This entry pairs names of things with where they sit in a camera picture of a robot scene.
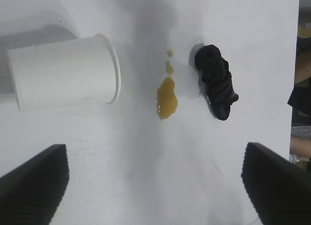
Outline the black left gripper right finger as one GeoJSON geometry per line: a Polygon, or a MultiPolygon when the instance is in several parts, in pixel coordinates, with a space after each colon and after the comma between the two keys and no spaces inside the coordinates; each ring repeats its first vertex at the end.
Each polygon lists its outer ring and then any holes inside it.
{"type": "Polygon", "coordinates": [[[260,143],[248,143],[241,173],[264,225],[311,223],[311,175],[260,143]]]}

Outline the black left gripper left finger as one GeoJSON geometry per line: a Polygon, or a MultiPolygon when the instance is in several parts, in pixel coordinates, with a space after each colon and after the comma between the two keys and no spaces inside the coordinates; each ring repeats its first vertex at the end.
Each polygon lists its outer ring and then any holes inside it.
{"type": "Polygon", "coordinates": [[[64,144],[55,144],[0,178],[2,225],[48,225],[69,182],[64,144]]]}

